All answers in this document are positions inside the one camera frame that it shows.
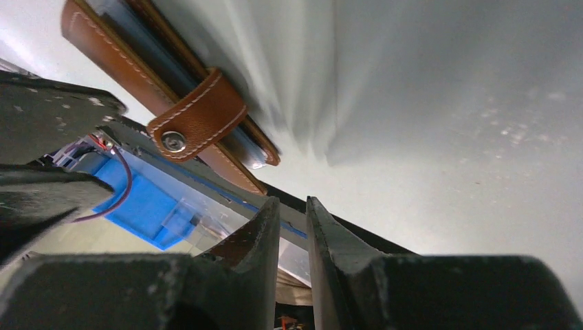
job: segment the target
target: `electrical wire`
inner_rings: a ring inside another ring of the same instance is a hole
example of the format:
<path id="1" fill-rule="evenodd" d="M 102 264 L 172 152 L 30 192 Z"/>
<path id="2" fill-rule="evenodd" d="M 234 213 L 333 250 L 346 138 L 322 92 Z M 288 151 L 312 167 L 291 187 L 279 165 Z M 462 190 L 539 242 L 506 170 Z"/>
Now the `electrical wire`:
<path id="1" fill-rule="evenodd" d="M 99 218 L 99 217 L 103 217 L 105 215 L 108 215 L 109 213 L 112 213 L 116 208 L 119 208 L 126 201 L 127 197 L 129 196 L 129 193 L 131 192 L 132 181 L 133 181 L 131 179 L 131 169 L 129 168 L 129 165 L 127 164 L 124 156 L 122 156 L 121 152 L 119 152 L 119 150 L 116 147 L 112 146 L 111 151 L 112 151 L 112 153 L 115 153 L 118 156 L 118 158 L 120 159 L 120 162 L 122 162 L 122 165 L 124 166 L 124 170 L 126 171 L 126 176 L 127 176 L 127 180 L 128 180 L 126 190 L 124 191 L 123 195 L 119 198 L 119 200 L 117 202 L 115 202 L 112 206 L 107 208 L 106 210 L 103 210 L 103 211 L 98 212 L 96 214 L 88 215 L 86 217 L 77 218 L 73 222 L 87 221 L 87 220 L 92 220 L 95 218 Z"/>

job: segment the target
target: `leather strap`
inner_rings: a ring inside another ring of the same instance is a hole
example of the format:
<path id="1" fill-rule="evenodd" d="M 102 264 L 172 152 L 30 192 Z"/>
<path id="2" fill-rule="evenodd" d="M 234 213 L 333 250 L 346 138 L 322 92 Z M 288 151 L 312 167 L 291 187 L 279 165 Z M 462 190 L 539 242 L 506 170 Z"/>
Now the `leather strap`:
<path id="1" fill-rule="evenodd" d="M 207 146 L 218 142 L 247 115 L 247 106 L 223 73 L 216 67 L 185 98 L 148 124 L 148 132 L 164 157 L 185 162 Z M 162 143 L 165 132 L 184 136 L 185 148 L 169 152 Z"/>
<path id="2" fill-rule="evenodd" d="M 126 2 L 141 16 L 146 24 L 151 26 L 152 31 L 167 42 L 168 47 L 181 58 L 191 73 L 200 78 L 205 78 L 208 75 L 200 60 L 193 54 L 187 44 L 182 41 L 151 0 L 126 0 Z M 239 127 L 265 151 L 267 164 L 272 166 L 279 164 L 280 158 L 277 148 L 249 116 L 246 116 L 241 121 Z"/>
<path id="3" fill-rule="evenodd" d="M 163 115 L 179 102 L 176 93 L 97 17 L 85 0 L 65 2 L 61 33 L 155 116 Z M 261 182 L 220 142 L 210 144 L 199 157 L 232 184 L 252 193 L 266 193 Z"/>

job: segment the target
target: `leather wallet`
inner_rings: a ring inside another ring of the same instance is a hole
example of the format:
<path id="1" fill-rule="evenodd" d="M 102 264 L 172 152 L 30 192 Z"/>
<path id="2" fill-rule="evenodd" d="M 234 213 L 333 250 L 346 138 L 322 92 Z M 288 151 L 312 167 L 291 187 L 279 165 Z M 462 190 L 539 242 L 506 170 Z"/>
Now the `leather wallet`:
<path id="1" fill-rule="evenodd" d="M 275 146 L 247 115 L 248 107 L 219 68 L 207 68 L 174 32 L 149 1 L 126 0 L 132 10 L 165 42 L 166 51 L 178 58 L 189 74 L 201 82 L 183 98 L 172 82 L 163 81 L 140 54 L 89 5 L 91 0 L 67 0 L 61 17 L 63 36 L 110 75 L 156 118 L 148 126 L 160 153 L 169 161 L 199 157 L 222 178 L 252 193 L 265 187 L 235 156 L 241 150 L 227 148 L 225 136 L 239 127 L 263 151 L 265 163 L 276 166 Z M 172 134 L 182 145 L 168 147 Z"/>

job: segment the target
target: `metal snap button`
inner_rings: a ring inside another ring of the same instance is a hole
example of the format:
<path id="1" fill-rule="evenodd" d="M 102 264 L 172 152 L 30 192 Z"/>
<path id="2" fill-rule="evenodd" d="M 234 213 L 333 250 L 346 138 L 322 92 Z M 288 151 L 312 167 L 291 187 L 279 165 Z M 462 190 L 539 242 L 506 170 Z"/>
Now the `metal snap button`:
<path id="1" fill-rule="evenodd" d="M 179 153 L 186 149 L 186 139 L 184 138 L 184 135 L 178 132 L 164 132 L 161 140 L 164 148 L 171 153 Z"/>

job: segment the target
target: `red wire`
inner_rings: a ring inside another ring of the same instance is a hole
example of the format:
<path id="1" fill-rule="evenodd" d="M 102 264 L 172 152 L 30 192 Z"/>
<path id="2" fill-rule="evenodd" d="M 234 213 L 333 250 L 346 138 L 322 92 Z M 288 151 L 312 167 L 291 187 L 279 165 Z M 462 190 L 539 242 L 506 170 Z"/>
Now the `red wire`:
<path id="1" fill-rule="evenodd" d="M 126 171 L 128 184 L 127 184 L 126 190 L 124 191 L 124 194 L 120 197 L 120 199 L 117 202 L 115 202 L 112 206 L 110 206 L 106 210 L 103 210 L 103 211 L 96 213 L 96 214 L 88 215 L 86 217 L 77 218 L 73 222 L 92 220 L 92 219 L 95 219 L 98 217 L 103 217 L 105 215 L 108 215 L 109 213 L 112 213 L 116 208 L 119 208 L 120 205 L 122 205 L 126 201 L 127 197 L 129 196 L 129 193 L 131 191 L 132 181 L 133 181 L 131 179 L 131 169 L 129 168 L 129 165 L 127 164 L 126 160 L 124 159 L 124 157 L 122 156 L 122 154 L 120 153 L 120 151 L 116 147 L 112 146 L 111 150 L 118 156 L 118 158 L 120 159 L 120 162 L 122 162 L 122 165 L 124 166 L 124 170 Z"/>
<path id="2" fill-rule="evenodd" d="M 89 134 L 89 137 L 93 140 L 93 142 L 95 142 L 98 146 L 100 146 L 101 149 L 104 149 L 104 150 L 107 149 L 105 144 L 103 144 L 96 136 L 94 136 L 93 134 Z"/>

